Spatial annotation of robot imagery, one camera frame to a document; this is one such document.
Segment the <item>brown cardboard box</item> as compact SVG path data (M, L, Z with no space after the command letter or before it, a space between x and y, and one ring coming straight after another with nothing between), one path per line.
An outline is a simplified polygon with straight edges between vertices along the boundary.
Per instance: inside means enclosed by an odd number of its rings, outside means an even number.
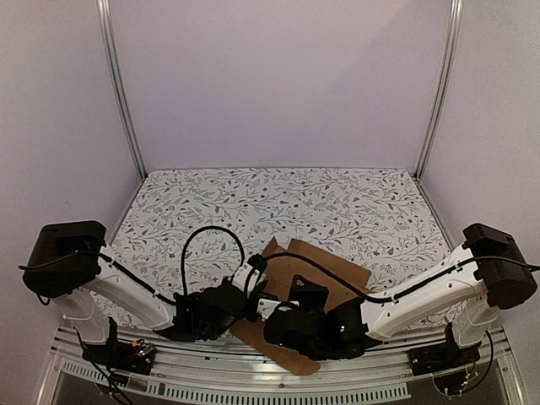
M289 246L283 248L275 239L271 239L262 250L262 255L269 257L274 253L281 252L294 253L306 257L353 285L361 292L366 294L372 292L367 288L371 275L370 270L333 255L329 251L298 239L292 239L289 242ZM329 295L324 308L325 311L329 311L354 297L352 291L342 286L336 280L330 278L314 266L292 257L277 257L269 262L266 269L267 285L264 291L276 295L281 301L286 300L289 296L292 278L297 274L309 279L313 283L328 288ZM311 375L320 369L319 363L308 359L308 357L292 349L281 348L266 343L263 337L263 326L264 322L260 320L255 322L242 320L237 321L230 328L230 332L235 338L240 339L243 343L265 355L293 375Z

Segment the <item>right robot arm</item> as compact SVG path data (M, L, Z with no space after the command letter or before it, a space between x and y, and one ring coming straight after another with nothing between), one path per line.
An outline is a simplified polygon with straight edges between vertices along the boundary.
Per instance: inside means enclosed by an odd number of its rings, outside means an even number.
M356 359L405 327L465 302L464 314L445 328L429 365L453 368L478 360L478 345L499 311L523 304L537 291L537 265L526 262L514 237L485 224L464 229L465 240L431 269L398 286L366 294L337 276L354 297L325 310L328 291L296 276L285 301L260 298L257 314L267 343L309 359Z

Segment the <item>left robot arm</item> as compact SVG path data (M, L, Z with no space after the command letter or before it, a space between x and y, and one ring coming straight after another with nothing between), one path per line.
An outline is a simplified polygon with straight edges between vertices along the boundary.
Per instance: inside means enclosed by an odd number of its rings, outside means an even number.
M219 286L201 292L182 290L168 298L120 263L105 242L105 226L94 220L44 226L20 270L25 286L50 299L108 366L119 365L126 350L112 337L113 322L98 308L93 294L130 312L162 338L214 340L243 316L259 274L242 260Z

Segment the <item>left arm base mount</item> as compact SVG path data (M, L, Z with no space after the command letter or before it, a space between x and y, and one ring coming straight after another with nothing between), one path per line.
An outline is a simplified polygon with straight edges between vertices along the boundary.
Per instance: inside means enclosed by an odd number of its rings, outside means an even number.
M104 365L108 371L123 370L140 375L150 375L154 365L156 347L143 338L130 343L118 339L118 327L109 316L109 332L102 344L83 341L83 358L96 365Z

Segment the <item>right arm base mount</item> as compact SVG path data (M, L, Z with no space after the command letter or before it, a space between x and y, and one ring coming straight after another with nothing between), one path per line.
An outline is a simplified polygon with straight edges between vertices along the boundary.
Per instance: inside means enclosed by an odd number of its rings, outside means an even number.
M408 351L408 361L413 376L434 374L439 371L465 365L475 367L480 359L480 342L472 346L460 347L453 334L452 323L445 327L445 340L442 343L413 348ZM461 370L434 378L435 388L443 395L461 395L471 379L469 371Z

